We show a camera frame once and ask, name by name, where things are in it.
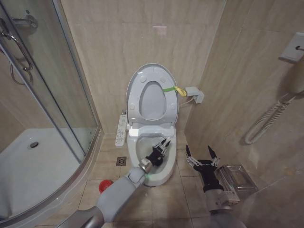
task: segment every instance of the red object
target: red object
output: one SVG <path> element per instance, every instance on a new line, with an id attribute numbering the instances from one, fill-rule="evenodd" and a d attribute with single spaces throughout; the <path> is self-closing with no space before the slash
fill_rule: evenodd
<path id="1" fill-rule="evenodd" d="M 99 192 L 102 193 L 104 190 L 106 190 L 111 184 L 113 184 L 113 181 L 111 180 L 103 180 L 102 182 L 100 182 L 99 184 Z"/>

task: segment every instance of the beige tile floor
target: beige tile floor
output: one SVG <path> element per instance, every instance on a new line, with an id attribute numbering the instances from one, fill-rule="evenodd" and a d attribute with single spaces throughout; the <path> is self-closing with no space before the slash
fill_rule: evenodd
<path id="1" fill-rule="evenodd" d="M 98 185 L 104 179 L 117 180 L 128 173 L 128 149 L 114 145 L 115 134 L 104 136 L 96 164 L 86 184 L 56 214 L 39 228 L 54 228 L 77 209 L 88 209 L 99 197 Z M 153 188 L 142 186 L 132 196 L 113 223 L 103 228 L 207 228 L 209 213 L 205 206 L 203 186 L 185 160 L 186 138 L 177 136 L 177 162 L 170 179 Z M 116 158 L 127 156 L 127 165 L 116 167 Z"/>

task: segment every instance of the floor drain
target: floor drain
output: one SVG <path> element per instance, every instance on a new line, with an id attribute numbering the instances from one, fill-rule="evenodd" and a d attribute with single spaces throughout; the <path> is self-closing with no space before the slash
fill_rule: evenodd
<path id="1" fill-rule="evenodd" d="M 117 157 L 116 166 L 125 166 L 127 163 L 127 157 Z"/>
<path id="2" fill-rule="evenodd" d="M 29 146 L 30 146 L 30 148 L 35 148 L 35 147 L 37 147 L 38 145 L 39 145 L 38 142 L 32 142 Z"/>

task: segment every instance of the toilet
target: toilet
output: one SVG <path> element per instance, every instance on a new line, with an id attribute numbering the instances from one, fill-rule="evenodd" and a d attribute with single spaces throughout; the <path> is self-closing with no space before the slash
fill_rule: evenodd
<path id="1" fill-rule="evenodd" d="M 153 167 L 145 185 L 158 186 L 172 175 L 176 160 L 176 130 L 179 95 L 172 74 L 162 65 L 146 64 L 130 80 L 126 95 L 128 151 L 132 166 L 150 155 L 152 146 L 170 137 L 171 143 L 159 167 Z"/>

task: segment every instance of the shower drain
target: shower drain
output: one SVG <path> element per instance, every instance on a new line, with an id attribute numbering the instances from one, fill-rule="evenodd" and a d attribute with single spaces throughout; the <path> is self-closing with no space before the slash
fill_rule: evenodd
<path id="1" fill-rule="evenodd" d="M 38 142 L 32 142 L 29 146 L 30 146 L 30 148 L 35 148 L 35 147 L 37 147 L 38 145 L 39 145 Z"/>

